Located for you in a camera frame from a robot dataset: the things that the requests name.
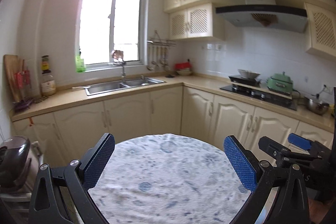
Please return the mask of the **black gas stove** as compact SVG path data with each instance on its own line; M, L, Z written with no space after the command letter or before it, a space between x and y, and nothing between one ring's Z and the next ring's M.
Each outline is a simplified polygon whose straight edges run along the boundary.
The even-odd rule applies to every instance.
M231 85L221 87L220 90L240 94L240 95L254 98L257 100L261 100L261 101L265 101L273 105L281 106L281 107L291 109L294 111L297 110L297 104L294 102L293 99L285 98L283 96L271 94L268 92L263 92L255 88L248 88L248 87L244 87L241 85L231 84Z

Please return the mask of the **dark knife holder rack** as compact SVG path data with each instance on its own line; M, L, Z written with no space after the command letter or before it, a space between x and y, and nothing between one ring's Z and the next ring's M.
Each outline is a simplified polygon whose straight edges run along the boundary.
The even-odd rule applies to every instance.
M15 112L21 112L30 107L33 103L33 97L31 96L31 76L30 71L27 66L25 66L25 61L23 59L18 59L18 71L14 74L15 87L18 89L20 94L20 101L15 104Z

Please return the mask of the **hanging utensil rack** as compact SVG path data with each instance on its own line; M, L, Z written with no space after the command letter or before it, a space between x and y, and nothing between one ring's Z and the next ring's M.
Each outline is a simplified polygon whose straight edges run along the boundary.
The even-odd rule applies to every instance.
M162 39L157 30L147 40L147 65L150 72L171 71L169 66L169 50L176 47L176 42L169 39Z

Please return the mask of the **green dish soap bag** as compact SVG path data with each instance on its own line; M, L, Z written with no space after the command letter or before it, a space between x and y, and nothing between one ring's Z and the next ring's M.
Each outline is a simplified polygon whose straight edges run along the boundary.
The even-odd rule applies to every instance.
M83 73L86 71L84 59L81 57L81 51L75 57L76 73Z

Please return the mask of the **stainless steel sink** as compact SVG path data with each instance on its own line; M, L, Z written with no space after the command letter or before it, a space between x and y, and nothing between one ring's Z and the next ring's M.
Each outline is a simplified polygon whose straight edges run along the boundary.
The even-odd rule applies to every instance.
M117 90L124 90L129 88L138 88L148 85L163 84L165 81L153 79L150 77L142 76L140 78L128 79L128 80L118 80L110 81L100 84L90 85L88 88L85 88L87 96L98 95L102 93L113 92Z

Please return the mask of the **large jar with label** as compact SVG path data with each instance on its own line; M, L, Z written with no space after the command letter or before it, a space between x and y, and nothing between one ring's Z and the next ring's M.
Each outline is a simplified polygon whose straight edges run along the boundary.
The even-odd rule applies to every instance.
M41 70L41 93L43 96L52 96L56 93L56 83L51 74L49 55L42 56Z

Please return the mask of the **green electric cooker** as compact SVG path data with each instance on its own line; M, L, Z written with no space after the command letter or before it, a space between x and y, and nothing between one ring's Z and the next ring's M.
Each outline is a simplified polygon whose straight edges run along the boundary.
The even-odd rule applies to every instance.
M283 73L275 73L267 79L267 88L273 92L290 96L293 92L293 81Z

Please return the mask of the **wooden cutting board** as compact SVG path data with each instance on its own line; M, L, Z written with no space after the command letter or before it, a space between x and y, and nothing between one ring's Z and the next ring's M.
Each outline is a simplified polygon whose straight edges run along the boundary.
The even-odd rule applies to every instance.
M14 102L18 103L23 98L23 65L24 60L17 55L4 55L3 62L10 90L12 92Z

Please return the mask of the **chrome faucet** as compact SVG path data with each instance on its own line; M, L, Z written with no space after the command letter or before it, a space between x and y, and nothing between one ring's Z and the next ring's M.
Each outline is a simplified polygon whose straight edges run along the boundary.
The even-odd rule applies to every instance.
M123 59L123 51L121 50L113 50L111 52L111 56L113 59L112 64L115 66L121 66L122 72L121 72L121 80L123 83L126 81L126 73L125 73L125 65L126 61Z

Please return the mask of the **grey bowl on stove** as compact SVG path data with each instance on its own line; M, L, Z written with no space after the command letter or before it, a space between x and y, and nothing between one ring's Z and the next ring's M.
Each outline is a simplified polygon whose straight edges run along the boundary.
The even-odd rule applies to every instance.
M239 69L238 70L239 75L245 79L250 79L250 80L255 80L260 76L260 73L252 72L252 71L247 71L244 69Z

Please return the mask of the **steel mixing bowl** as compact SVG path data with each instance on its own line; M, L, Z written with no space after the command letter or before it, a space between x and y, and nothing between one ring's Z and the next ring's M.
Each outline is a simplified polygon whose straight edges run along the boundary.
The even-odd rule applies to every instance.
M309 111L317 115L325 114L329 110L329 107L330 107L328 103L323 102L322 100L316 97L311 97L311 96L305 97L305 106Z

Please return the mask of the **kitchen window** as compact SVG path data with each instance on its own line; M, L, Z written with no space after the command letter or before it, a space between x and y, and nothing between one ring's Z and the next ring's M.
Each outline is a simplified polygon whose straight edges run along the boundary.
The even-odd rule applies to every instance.
M82 0L79 55L88 67L141 60L141 0Z

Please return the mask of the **red lidded bowl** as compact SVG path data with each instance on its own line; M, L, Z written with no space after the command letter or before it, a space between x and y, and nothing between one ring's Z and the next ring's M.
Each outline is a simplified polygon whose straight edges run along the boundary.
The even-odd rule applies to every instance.
M189 76L193 73L193 68L189 59L184 63L176 63L174 69L180 76Z

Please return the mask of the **range hood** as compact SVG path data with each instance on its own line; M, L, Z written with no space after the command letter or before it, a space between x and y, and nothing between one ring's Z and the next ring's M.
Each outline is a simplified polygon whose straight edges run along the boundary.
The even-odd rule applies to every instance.
M305 9L278 5L276 0L245 0L244 5L217 7L216 14L235 27L260 27L297 33L305 32L308 22Z

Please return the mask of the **cream lower cabinets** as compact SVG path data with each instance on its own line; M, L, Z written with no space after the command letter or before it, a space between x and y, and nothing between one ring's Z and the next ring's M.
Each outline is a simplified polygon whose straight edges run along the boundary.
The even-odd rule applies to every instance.
M145 135L175 134L222 148L234 135L259 159L258 147L267 136L288 145L295 133L327 147L333 133L311 124L227 97L187 87L174 87L71 107L14 122L17 135L38 141L51 166L82 156L102 136L117 143Z

